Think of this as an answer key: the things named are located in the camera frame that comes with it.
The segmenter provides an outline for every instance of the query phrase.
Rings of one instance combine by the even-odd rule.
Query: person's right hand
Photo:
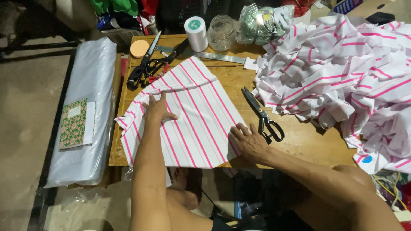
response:
[[[262,137],[254,124],[250,123],[251,133],[248,132],[242,123],[238,123],[236,127],[232,126],[228,134],[229,139],[234,141],[242,155],[257,164],[266,165],[269,162],[270,149],[264,137]]]

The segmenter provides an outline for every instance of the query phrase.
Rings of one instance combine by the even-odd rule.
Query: scissors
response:
[[[134,70],[131,72],[129,78],[127,79],[127,87],[130,89],[137,89],[139,87],[139,84],[141,82],[141,87],[145,88],[147,87],[149,83],[146,84],[147,79],[150,78],[150,72],[151,68],[148,65],[148,62],[150,61],[151,55],[154,52],[154,48],[158,43],[158,39],[160,38],[161,31],[158,32],[156,35],[154,41],[151,43],[150,47],[148,48],[147,52],[141,59],[141,63],[139,66],[134,68]]]
[[[242,88],[241,91],[245,95],[245,98],[247,99],[250,106],[253,108],[253,111],[260,117],[258,133],[262,135],[264,139],[266,139],[267,144],[271,143],[271,137],[273,137],[275,141],[277,142],[282,141],[285,135],[280,125],[278,125],[275,121],[270,120],[267,113],[260,107],[260,104],[258,104],[257,100],[254,98],[254,96],[251,94],[251,92],[246,87],[244,87],[244,89]],[[270,133],[269,135],[264,131],[264,125],[268,129]],[[274,131],[274,129],[271,126],[274,126],[278,130],[281,137],[277,135],[277,133]]]
[[[153,58],[147,62],[148,69],[151,71],[151,74],[155,74],[162,66],[166,66],[164,68],[164,73],[166,73],[167,68],[169,64],[181,53],[185,50],[185,48],[188,46],[189,42],[188,39],[185,39],[182,43],[180,43],[174,50],[173,52],[164,58],[156,59]]]

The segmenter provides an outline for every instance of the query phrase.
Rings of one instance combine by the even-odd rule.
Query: wooden table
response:
[[[155,36],[134,36],[133,42],[138,39],[144,39],[149,44],[154,40]],[[159,39],[158,45],[175,47],[180,44],[186,35],[162,35]],[[208,47],[205,52],[215,53],[215,51]],[[258,55],[265,53],[261,46],[255,45],[240,45],[235,43],[229,51],[224,54],[237,57],[250,57],[257,59]],[[155,51],[152,58],[164,57],[160,52]],[[188,57],[178,56],[170,65],[175,67]],[[245,100],[241,87],[246,86],[248,89],[254,88],[253,79],[255,77],[254,70],[247,70],[242,68],[242,64],[225,62],[218,60],[201,59],[209,70],[217,76],[220,83],[223,85],[228,96],[234,103],[235,107],[240,112],[244,121],[248,123],[258,124],[259,118],[251,109]],[[141,59],[128,57],[127,70],[124,77],[120,103],[118,107],[118,116],[124,115],[125,111],[131,104],[134,97],[142,89],[130,91],[126,87],[126,80],[134,69],[140,64]],[[285,139],[281,142],[272,142],[271,146],[284,151],[288,155],[296,156],[300,159],[333,167],[339,164],[355,165],[352,156],[356,153],[356,149],[348,149],[345,141],[342,139],[340,132],[332,128],[324,133],[318,130],[309,122],[300,122],[295,116],[284,115],[280,116],[271,113],[271,108],[264,107],[271,120],[276,121],[283,128],[285,132]],[[111,147],[109,165],[128,165],[127,159],[120,141],[121,129],[116,124],[114,130],[113,144]],[[248,162],[242,156],[234,158],[230,162],[224,163],[219,167],[234,167],[234,168],[267,168],[262,165],[255,165]]]

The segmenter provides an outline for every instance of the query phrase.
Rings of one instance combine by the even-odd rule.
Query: crumpled fabric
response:
[[[338,14],[293,25],[263,48],[247,67],[257,67],[252,93],[273,113],[324,129],[341,122],[360,168],[411,173],[410,24]]]

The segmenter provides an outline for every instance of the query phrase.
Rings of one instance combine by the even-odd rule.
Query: glass jar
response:
[[[217,52],[230,49],[236,41],[237,32],[230,16],[222,14],[215,16],[207,31],[208,44]]]

